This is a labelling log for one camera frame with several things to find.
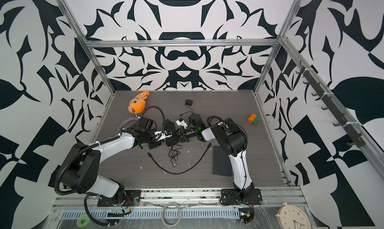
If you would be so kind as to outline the black network switch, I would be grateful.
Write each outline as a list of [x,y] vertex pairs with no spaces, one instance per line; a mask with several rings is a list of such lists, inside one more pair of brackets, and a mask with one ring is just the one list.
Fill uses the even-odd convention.
[[165,142],[168,147],[174,146],[178,143],[175,123],[171,122],[169,119],[165,120],[165,134]]

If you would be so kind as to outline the black power adapter with cable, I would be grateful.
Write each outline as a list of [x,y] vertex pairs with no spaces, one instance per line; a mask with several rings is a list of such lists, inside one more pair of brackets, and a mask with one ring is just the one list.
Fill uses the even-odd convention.
[[182,145],[176,144],[176,145],[171,146],[171,148],[169,150],[168,157],[169,157],[173,167],[177,166],[177,161],[178,161],[179,155],[181,154],[180,149],[182,149],[182,148],[183,148]]

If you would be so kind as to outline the black rectangular box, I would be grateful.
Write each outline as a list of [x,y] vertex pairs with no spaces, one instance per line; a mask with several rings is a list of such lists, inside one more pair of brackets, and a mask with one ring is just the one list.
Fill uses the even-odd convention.
[[225,177],[233,175],[230,158],[220,146],[213,147],[213,175]]

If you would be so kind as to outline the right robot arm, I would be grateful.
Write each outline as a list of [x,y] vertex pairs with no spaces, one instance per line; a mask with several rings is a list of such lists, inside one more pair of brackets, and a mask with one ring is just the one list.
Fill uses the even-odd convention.
[[234,188],[240,194],[254,189],[246,161],[248,135],[232,119],[209,116],[204,123],[199,114],[192,114],[186,124],[178,120],[179,128],[173,133],[179,142],[187,142],[196,137],[201,142],[216,140],[230,159],[234,175]]

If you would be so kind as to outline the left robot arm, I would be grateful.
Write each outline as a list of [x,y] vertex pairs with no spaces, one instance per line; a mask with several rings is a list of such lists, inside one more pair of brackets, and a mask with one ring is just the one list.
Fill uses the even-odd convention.
[[93,144],[75,144],[57,171],[54,190],[58,195],[73,193],[113,198],[121,193],[121,184],[99,175],[100,164],[106,159],[143,144],[157,145],[165,136],[165,128],[157,131],[155,121],[139,117],[117,135]]

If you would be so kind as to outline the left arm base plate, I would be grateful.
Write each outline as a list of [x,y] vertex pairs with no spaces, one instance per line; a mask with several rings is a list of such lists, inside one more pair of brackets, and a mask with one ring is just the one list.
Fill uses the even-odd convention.
[[119,190],[112,198],[100,196],[98,207],[130,207],[140,202],[141,190]]

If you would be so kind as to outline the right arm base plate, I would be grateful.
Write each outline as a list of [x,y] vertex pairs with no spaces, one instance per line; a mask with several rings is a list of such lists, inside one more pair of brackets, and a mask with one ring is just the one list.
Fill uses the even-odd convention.
[[224,206],[230,205],[261,205],[263,198],[259,189],[246,190],[243,193],[235,189],[221,189],[220,204]]

